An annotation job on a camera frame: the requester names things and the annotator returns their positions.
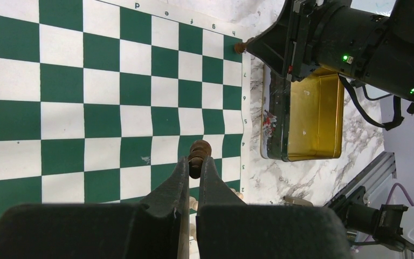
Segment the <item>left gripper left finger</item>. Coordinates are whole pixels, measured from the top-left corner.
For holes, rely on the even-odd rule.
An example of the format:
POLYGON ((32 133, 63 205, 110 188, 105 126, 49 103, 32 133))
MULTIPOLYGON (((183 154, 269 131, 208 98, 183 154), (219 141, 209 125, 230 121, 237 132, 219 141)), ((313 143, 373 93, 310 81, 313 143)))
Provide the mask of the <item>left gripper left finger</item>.
POLYGON ((0 258, 187 256, 189 163, 135 203, 23 204, 0 218, 0 258))

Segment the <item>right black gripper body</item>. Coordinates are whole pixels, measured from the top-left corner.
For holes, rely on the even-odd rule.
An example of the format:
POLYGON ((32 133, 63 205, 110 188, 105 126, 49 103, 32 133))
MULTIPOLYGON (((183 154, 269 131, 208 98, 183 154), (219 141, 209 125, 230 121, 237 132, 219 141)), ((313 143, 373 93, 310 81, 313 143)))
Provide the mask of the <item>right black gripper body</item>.
POLYGON ((278 76, 302 81, 325 68, 365 83, 390 83, 384 63, 388 17, 354 9, 351 1, 287 1, 277 19, 250 38, 248 53, 278 76))

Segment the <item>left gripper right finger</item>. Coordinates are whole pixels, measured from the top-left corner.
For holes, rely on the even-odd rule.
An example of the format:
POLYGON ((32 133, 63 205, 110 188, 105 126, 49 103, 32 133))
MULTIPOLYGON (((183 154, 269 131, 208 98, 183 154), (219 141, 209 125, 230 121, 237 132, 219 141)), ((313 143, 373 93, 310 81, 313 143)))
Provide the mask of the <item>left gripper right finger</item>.
MULTIPOLYGON (((228 187, 212 157, 201 169, 201 190, 228 187)), ((219 258, 352 258, 346 230, 326 207, 248 205, 239 212, 240 227, 232 250, 219 258)))

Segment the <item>dark brown rook piece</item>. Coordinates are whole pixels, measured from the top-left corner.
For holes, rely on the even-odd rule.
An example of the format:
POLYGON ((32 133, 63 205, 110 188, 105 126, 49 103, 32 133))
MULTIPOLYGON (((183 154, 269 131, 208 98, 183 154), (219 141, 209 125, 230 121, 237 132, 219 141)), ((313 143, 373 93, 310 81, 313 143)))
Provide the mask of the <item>dark brown rook piece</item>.
POLYGON ((246 52, 247 44, 244 42, 235 43, 233 47, 235 53, 242 54, 246 52))

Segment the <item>dark brown chess piece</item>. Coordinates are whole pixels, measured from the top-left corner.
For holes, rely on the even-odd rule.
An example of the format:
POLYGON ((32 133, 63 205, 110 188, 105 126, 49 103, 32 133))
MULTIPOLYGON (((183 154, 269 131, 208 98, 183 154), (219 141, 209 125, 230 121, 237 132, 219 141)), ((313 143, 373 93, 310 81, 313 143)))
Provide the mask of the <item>dark brown chess piece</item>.
POLYGON ((211 145, 205 140, 197 140, 190 147, 189 175, 193 179, 201 177, 202 164, 207 156, 212 153, 211 145))

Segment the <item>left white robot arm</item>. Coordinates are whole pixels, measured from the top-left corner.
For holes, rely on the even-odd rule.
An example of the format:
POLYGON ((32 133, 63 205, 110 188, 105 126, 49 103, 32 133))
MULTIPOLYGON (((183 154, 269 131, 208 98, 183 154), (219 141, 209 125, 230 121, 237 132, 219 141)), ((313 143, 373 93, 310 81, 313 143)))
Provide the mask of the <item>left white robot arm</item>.
POLYGON ((248 205, 207 156, 182 157, 137 203, 14 206, 0 219, 0 258, 188 258, 192 175, 200 258, 352 258, 347 229, 414 251, 414 207, 248 205))

